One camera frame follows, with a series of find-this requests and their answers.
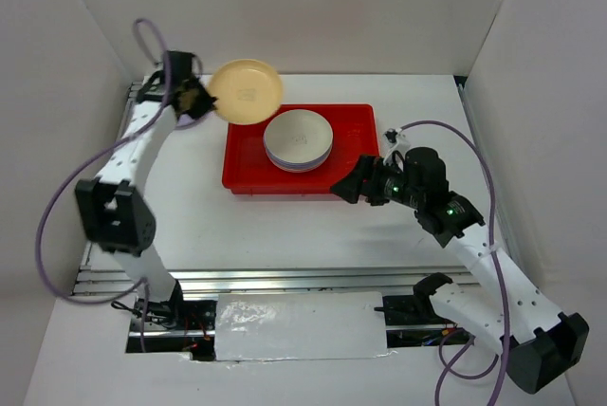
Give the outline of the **orange plate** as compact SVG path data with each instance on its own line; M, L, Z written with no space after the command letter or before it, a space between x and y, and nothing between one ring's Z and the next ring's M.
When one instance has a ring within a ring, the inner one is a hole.
M252 59L223 65L211 76L207 88L216 97L217 116L237 125L271 118L281 107L284 95L278 72L271 65Z

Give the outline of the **cream plate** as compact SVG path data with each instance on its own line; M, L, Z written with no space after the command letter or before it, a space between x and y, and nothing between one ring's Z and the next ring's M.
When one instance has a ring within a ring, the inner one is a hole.
M304 109L275 117L264 132L268 153L282 162L303 164L318 159L333 145L333 129L322 115Z

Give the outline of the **purple plate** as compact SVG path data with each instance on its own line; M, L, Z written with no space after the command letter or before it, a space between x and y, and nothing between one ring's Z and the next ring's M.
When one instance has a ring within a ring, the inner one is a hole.
M281 170L284 170L287 172L293 172L293 173L302 173L302 172L307 172L307 171L317 169L318 167L323 165L324 162L329 158L330 154L331 154L331 151L327 150L322 156L315 158L311 161L303 162L303 163L284 161L284 160L277 158L270 152L267 152L267 157L269 158L270 162L273 165L275 165L276 167L278 167Z

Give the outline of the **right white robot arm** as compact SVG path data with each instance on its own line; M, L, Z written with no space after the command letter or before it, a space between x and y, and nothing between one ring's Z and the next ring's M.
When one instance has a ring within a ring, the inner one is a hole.
M415 316L427 323L445 318L463 326L485 347L506 357L508 377L536 394L575 366L589 334L579 314L565 313L501 248L489 243L483 216L452 191L446 165L434 149L394 152L391 159L362 155L352 171L330 188L332 194L372 206L396 202L413 209L421 228L456 255L486 298L464 291L445 274L414 287Z

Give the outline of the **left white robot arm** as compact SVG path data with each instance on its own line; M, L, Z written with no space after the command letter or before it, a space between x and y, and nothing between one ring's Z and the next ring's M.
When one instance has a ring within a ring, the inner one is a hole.
M216 99L200 82L202 63L195 54L172 50L166 56L170 68L159 68L142 84L119 146L94 178L78 181L75 195L86 238L136 284L136 312L175 329L186 321L188 307L154 246L156 218L144 188L179 119L203 118Z

